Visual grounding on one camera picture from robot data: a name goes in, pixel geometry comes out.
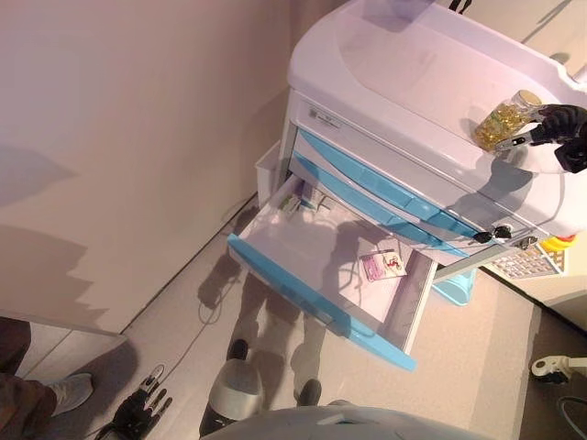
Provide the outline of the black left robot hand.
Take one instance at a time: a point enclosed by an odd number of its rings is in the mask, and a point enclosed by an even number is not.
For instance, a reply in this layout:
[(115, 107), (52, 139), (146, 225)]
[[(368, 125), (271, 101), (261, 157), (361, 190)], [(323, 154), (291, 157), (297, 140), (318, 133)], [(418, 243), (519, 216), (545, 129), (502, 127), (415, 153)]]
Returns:
[(157, 365), (116, 410), (113, 426), (120, 439), (145, 439), (172, 404), (161, 387), (165, 367)]

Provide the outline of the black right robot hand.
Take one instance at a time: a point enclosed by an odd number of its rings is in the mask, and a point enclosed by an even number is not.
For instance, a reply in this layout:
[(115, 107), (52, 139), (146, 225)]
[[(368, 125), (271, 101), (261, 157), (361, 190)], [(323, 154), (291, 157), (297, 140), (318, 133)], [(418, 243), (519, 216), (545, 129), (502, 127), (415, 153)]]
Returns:
[(544, 104), (529, 113), (531, 123), (537, 125), (527, 132), (502, 140), (496, 152), (521, 146), (558, 144), (562, 155), (571, 161), (586, 158), (586, 109), (571, 104)]

